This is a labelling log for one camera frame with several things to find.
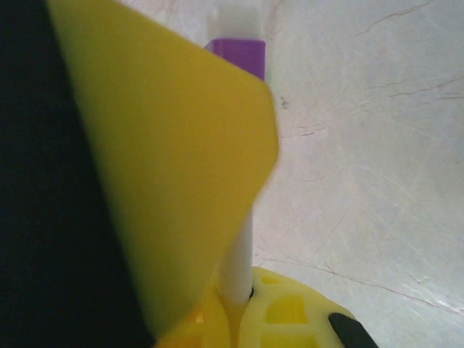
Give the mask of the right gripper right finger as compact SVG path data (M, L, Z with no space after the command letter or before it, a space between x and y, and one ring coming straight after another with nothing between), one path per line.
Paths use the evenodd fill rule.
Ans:
M264 268L253 276L237 348L378 348L349 310L313 288Z

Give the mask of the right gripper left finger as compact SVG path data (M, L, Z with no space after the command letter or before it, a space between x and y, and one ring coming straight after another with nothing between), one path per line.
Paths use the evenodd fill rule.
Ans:
M216 275L155 348L238 348L238 278Z

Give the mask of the thin white pen purple cap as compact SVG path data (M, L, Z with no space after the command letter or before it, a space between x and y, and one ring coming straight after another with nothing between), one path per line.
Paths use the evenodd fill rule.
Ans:
M216 38L264 41L257 0L217 0L207 17L208 43ZM252 240L252 211L249 211L217 271L217 275L238 278L238 308L246 306L253 294Z

